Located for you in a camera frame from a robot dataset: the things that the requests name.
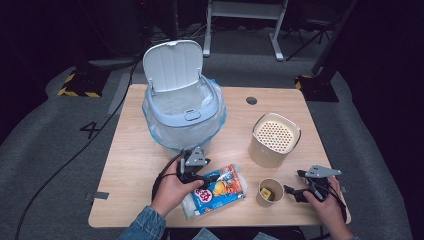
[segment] black strap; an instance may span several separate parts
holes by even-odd
[[[166,176],[169,176],[169,175],[177,175],[177,173],[165,174],[165,172],[168,170],[169,166],[171,166],[171,164],[173,162],[175,162],[183,154],[183,152],[184,152],[184,150],[182,150],[177,156],[172,158],[166,164],[166,166],[163,168],[163,170],[159,173],[159,175],[156,177],[155,183],[153,184],[153,187],[152,187],[152,201],[153,201],[153,199],[155,199],[156,193],[158,191],[158,188],[159,188],[159,185],[160,185],[160,182],[162,181],[162,179]]]

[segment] colorful packaging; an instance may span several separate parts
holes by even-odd
[[[196,189],[185,197],[182,206],[186,218],[192,219],[244,198],[247,184],[236,169],[236,165],[230,164],[206,174],[205,177],[214,175],[219,177],[216,182],[211,183],[208,189]]]

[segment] paper cup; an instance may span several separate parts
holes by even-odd
[[[267,178],[261,181],[256,194],[256,202],[261,207],[270,207],[283,197],[283,186],[275,179]]]

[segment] denim sleeve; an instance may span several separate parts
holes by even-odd
[[[219,238],[213,235],[208,229],[202,228],[193,240],[219,240]]]
[[[165,227],[165,218],[160,216],[151,207],[146,206],[118,239],[159,240],[165,231]]]

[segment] white shelf leg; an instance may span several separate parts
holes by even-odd
[[[274,48],[275,57],[277,61],[283,61],[283,53],[281,52],[280,45],[278,45],[277,37],[280,33],[281,23],[283,22],[284,15],[286,13],[286,8],[284,6],[281,7],[281,12],[278,17],[277,24],[275,25],[274,33],[269,34],[269,38],[271,40],[272,48]]]
[[[206,36],[203,44],[203,57],[209,57],[211,53],[211,24],[212,24],[212,1],[208,3],[208,15],[206,18]]]

